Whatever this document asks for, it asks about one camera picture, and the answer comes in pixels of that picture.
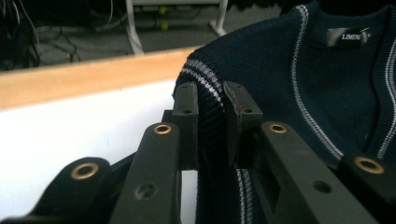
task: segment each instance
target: white stripe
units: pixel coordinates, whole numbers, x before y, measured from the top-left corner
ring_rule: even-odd
[[[245,193],[244,193],[244,186],[242,183],[242,175],[239,169],[236,169],[236,174],[238,176],[238,183],[239,183],[239,196],[241,198],[241,224],[245,224]]]
[[[243,170],[244,178],[245,178],[245,187],[247,190],[247,224],[252,223],[253,219],[253,200],[252,200],[252,192],[251,192],[251,179],[247,169]]]
[[[207,88],[212,93],[212,95],[216,98],[216,100],[219,102],[220,107],[224,111],[224,104],[221,101],[219,93],[215,90],[215,88],[213,88],[213,86],[211,86],[203,77],[201,77],[197,73],[193,72],[190,68],[182,68],[181,72],[182,73],[187,73],[187,74],[192,75],[193,77],[195,77],[205,88]]]
[[[390,54],[388,57],[388,61],[387,61],[387,66],[385,68],[385,81],[387,83],[387,88],[388,88],[388,92],[391,98],[391,101],[393,103],[393,121],[392,121],[392,125],[390,127],[390,130],[387,134],[387,136],[385,137],[384,142],[382,143],[381,148],[378,150],[378,154],[377,157],[379,159],[383,159],[385,152],[387,151],[390,141],[392,140],[392,138],[394,137],[394,135],[396,134],[396,88],[395,88],[395,83],[394,83],[394,62],[395,62],[395,57],[396,57],[396,39],[393,41],[393,45],[392,48],[390,50]]]
[[[293,54],[293,60],[291,64],[291,80],[292,80],[292,86],[294,90],[294,97],[296,99],[297,105],[299,106],[300,111],[303,114],[303,117],[305,121],[308,123],[308,125],[311,127],[311,129],[314,131],[315,135],[319,138],[319,140],[323,143],[323,145],[334,155],[334,157],[337,160],[341,160],[341,158],[344,156],[344,153],[340,151],[334,143],[330,140],[330,138],[326,135],[325,132],[320,128],[320,126],[317,124],[317,122],[312,118],[312,116],[309,114],[308,110],[306,109],[303,100],[301,99],[298,83],[297,83],[297,59],[299,56],[299,50],[301,46],[301,42],[303,41],[304,37],[304,32],[306,25],[308,23],[308,18],[309,18],[309,13],[308,10],[306,9],[305,6],[297,6],[299,9],[301,16],[302,16],[302,24],[301,24],[301,29],[300,33],[297,39],[296,43],[296,48]]]
[[[200,70],[202,73],[204,73],[208,78],[212,80],[213,83],[215,83],[215,88],[217,89],[218,92],[222,92],[222,87],[219,84],[219,80],[216,77],[215,73],[206,66],[206,64],[198,61],[198,60],[193,60],[193,59],[188,59],[186,62],[186,65],[195,67],[198,70]]]

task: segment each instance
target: floor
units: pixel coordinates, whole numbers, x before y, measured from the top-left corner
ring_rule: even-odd
[[[202,46],[218,38],[208,25],[210,20],[217,17],[217,13],[214,6],[138,8],[135,13],[136,30],[145,52]],[[224,29],[230,33],[249,24],[277,17],[279,13],[279,7],[245,10],[232,7],[226,14]],[[102,16],[102,21],[98,20],[97,23],[108,21],[108,15]],[[122,20],[122,17],[113,15],[111,23],[117,23],[118,20]],[[96,32],[79,27],[36,27],[40,66],[133,55],[125,30],[126,22],[124,20],[112,29]]]

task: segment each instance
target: sweater label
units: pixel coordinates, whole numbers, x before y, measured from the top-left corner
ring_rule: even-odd
[[[367,43],[370,33],[365,29],[335,28],[327,30],[327,46],[338,48],[358,48]]]

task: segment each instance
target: navy sweater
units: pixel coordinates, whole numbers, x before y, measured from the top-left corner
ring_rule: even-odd
[[[292,126],[330,167],[364,151],[396,169],[395,22],[392,6],[345,17],[313,2],[188,58],[177,85],[198,86],[197,223],[264,221],[251,172],[227,163],[225,80],[244,85],[264,120]]]

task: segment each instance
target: black plastic bracket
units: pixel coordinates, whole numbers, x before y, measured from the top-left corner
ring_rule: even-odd
[[[272,223],[377,223],[290,126],[264,122],[256,135],[255,184]]]
[[[198,93],[194,82],[177,87],[172,110],[172,123],[180,129],[181,170],[197,169],[198,148]]]
[[[225,111],[229,164],[235,163],[240,168],[251,168],[251,132],[262,124],[262,111],[242,85],[226,81],[224,92],[227,96]]]

